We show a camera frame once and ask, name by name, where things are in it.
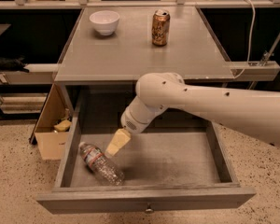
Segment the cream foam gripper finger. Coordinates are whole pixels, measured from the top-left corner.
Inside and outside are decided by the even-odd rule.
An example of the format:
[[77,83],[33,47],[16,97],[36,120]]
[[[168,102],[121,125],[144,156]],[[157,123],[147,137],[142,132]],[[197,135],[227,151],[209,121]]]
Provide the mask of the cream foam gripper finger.
[[125,129],[117,129],[105,150],[105,155],[108,158],[114,157],[130,140],[131,134],[128,131]]

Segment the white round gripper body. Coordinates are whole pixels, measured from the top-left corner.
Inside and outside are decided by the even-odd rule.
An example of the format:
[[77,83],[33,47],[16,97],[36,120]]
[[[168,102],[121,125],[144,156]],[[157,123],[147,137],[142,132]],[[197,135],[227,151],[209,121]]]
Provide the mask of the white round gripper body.
[[138,96],[135,96],[132,102],[125,108],[120,122],[127,132],[141,133],[154,118],[161,115],[164,111],[163,107],[148,106]]

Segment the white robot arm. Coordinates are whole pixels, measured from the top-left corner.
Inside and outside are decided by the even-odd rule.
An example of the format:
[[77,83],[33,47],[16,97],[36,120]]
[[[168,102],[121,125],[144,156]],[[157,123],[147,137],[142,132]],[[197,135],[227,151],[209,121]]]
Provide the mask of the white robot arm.
[[128,81],[135,97],[121,115],[127,135],[141,133],[172,108],[280,147],[280,92],[187,85],[175,73]]

